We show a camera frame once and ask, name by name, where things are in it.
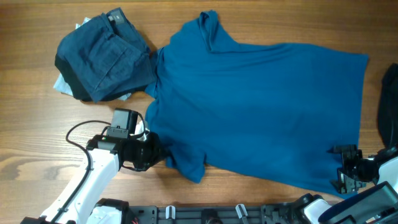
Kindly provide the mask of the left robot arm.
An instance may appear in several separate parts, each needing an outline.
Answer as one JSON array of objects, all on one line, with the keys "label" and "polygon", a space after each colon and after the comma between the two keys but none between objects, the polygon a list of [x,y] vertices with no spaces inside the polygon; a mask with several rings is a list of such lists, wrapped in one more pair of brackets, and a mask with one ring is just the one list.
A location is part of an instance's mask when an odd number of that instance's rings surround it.
[{"label": "left robot arm", "polygon": [[85,160],[63,192],[39,217],[27,223],[138,223],[126,201],[101,198],[109,182],[124,167],[145,172],[167,157],[155,132],[137,111],[117,108],[112,121],[80,149]]}]

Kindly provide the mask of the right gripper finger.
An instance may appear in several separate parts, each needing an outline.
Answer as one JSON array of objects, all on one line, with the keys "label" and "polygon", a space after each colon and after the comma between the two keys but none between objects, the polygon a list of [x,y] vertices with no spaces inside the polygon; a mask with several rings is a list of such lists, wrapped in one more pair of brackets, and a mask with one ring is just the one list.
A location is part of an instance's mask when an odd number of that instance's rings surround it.
[{"label": "right gripper finger", "polygon": [[355,144],[345,144],[345,145],[339,145],[339,146],[333,146],[329,150],[327,150],[328,153],[330,154],[357,154],[358,153],[358,147]]},{"label": "right gripper finger", "polygon": [[330,184],[339,194],[353,194],[363,187],[362,182],[352,179],[331,180]]}]

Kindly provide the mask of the blue polo shirt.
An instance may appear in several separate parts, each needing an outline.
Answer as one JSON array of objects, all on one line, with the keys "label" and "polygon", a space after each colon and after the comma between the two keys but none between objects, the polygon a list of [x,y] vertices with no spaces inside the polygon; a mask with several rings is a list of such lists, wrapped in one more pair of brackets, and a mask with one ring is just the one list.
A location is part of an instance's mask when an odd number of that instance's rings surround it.
[{"label": "blue polo shirt", "polygon": [[336,195],[331,149],[359,141],[366,54],[239,43],[205,11],[155,58],[146,121],[169,167],[196,183],[211,165]]}]

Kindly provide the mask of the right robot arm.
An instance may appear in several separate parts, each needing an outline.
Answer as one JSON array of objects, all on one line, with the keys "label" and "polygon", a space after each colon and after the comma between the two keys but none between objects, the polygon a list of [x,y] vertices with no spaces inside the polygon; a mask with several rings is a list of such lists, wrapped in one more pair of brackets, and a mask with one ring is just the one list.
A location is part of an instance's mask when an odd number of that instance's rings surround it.
[{"label": "right robot arm", "polygon": [[338,180],[331,181],[338,193],[356,193],[370,182],[374,187],[335,205],[307,194],[295,201],[292,215],[300,223],[397,223],[397,145],[370,158],[356,145],[335,146],[330,152],[342,159]]}]

